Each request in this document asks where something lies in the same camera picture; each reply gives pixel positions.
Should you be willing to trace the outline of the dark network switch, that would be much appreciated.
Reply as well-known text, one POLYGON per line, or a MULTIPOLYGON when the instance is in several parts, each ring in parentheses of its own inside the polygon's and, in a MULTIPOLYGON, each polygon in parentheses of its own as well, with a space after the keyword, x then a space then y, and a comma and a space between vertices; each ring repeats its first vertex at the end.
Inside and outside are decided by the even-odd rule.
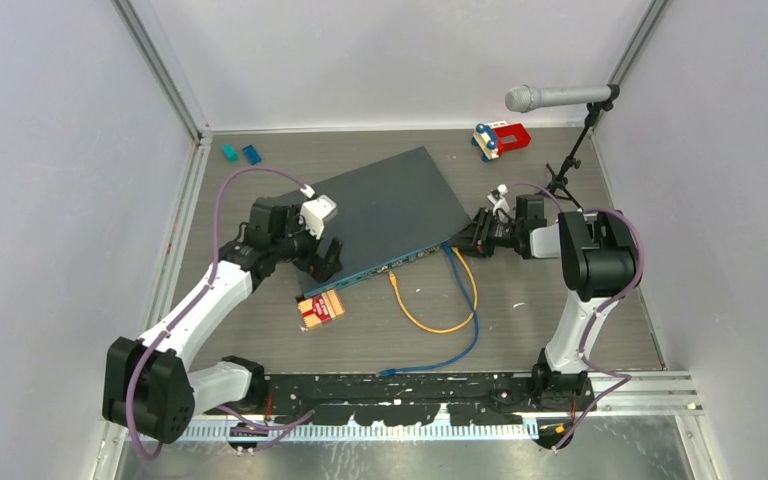
POLYGON ((343 289, 436 250, 470 224, 470 216, 429 151, 418 147, 319 181, 337 205, 321 248, 343 242, 342 269, 325 282, 298 270, 302 298, 343 289))

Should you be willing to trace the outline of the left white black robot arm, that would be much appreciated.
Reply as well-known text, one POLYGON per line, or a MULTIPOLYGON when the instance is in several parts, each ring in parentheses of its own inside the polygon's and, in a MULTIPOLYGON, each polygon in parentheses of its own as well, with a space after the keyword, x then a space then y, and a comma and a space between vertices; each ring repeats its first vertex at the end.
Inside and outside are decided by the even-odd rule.
POLYGON ((237 236, 217 248, 203 278, 166 317, 138 338, 120 337, 109 347, 103 418, 133 437, 171 444, 203 412, 226 404, 258 412, 267 398, 262 365, 226 356, 210 368, 190 367, 216 328, 277 265, 291 263, 317 281, 341 270, 339 238, 318 252, 336 215, 336 203, 325 195, 286 205, 258 199, 237 236))

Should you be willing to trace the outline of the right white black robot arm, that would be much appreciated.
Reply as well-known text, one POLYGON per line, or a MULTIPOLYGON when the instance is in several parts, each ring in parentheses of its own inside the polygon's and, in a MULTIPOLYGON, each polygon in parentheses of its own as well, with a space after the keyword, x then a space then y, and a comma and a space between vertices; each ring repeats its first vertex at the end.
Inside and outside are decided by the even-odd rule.
POLYGON ((619 211, 566 211, 549 221, 545 199, 519 195, 505 212, 498 192, 494 205, 481 208, 449 241, 461 253, 489 258, 499 248, 522 259, 557 258, 567 288, 558 327, 532 368, 531 397, 544 410, 556 410, 585 391, 595 338, 614 305, 640 282, 644 259, 638 234, 619 211))

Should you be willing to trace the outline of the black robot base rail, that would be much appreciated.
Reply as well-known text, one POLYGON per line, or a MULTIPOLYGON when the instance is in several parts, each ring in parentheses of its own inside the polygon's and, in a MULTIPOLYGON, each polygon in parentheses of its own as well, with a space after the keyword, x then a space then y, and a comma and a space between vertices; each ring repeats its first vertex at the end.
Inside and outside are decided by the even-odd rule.
POLYGON ((280 424, 310 413, 310 423, 323 426, 427 426, 443 417, 454 426, 484 426, 513 425, 526 413, 571 420, 594 398, 590 380, 562 388, 543 385, 528 372, 272 374, 254 401, 230 407, 280 424))

